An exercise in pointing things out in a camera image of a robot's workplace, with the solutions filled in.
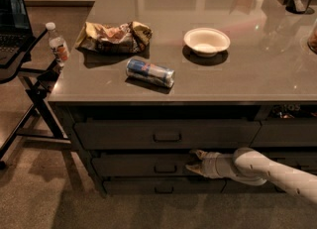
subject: laptop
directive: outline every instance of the laptop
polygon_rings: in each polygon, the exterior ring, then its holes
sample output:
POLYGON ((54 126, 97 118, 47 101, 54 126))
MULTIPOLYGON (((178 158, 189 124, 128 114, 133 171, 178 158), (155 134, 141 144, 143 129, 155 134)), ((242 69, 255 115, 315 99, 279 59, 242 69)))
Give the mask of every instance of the laptop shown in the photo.
POLYGON ((7 68, 34 40, 25 1, 0 0, 0 68, 7 68))

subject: bottle label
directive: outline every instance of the bottle label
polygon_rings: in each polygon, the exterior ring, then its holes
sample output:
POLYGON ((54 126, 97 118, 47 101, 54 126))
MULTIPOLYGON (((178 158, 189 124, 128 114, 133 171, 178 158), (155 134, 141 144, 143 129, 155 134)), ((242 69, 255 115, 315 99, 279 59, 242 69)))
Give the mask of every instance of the bottle label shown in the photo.
POLYGON ((55 58, 62 61, 68 60, 69 51, 66 43, 63 43, 62 45, 52 48, 52 51, 55 58))

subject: plastic water bottle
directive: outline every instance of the plastic water bottle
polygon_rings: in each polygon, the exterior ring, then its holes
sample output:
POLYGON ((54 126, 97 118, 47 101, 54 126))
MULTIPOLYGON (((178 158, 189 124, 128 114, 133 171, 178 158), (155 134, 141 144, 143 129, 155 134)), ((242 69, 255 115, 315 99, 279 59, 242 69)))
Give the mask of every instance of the plastic water bottle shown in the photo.
POLYGON ((58 62, 60 67, 64 66, 64 63, 68 60, 69 58, 69 50, 67 43, 63 36, 58 33, 56 30, 56 25, 55 23, 47 23, 46 27, 49 32, 49 45, 50 48, 53 52, 53 55, 58 62))

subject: bottle cap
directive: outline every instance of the bottle cap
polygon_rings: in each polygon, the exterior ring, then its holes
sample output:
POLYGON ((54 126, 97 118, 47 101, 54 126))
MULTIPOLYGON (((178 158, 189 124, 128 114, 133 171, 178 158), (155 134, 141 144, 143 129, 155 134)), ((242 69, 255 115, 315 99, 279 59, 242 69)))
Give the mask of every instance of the bottle cap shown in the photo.
POLYGON ((56 28, 56 25, 53 22, 49 22, 49 23, 46 23, 46 28, 48 30, 54 30, 56 28))

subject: crumpled wrapper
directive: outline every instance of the crumpled wrapper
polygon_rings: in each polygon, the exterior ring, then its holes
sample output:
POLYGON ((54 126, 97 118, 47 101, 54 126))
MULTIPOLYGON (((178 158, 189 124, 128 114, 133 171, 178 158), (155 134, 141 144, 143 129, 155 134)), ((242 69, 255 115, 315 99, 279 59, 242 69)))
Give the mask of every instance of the crumpled wrapper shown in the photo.
POLYGON ((86 22, 75 47, 100 54, 136 54, 145 50, 152 33, 148 26, 137 21, 119 27, 86 22))

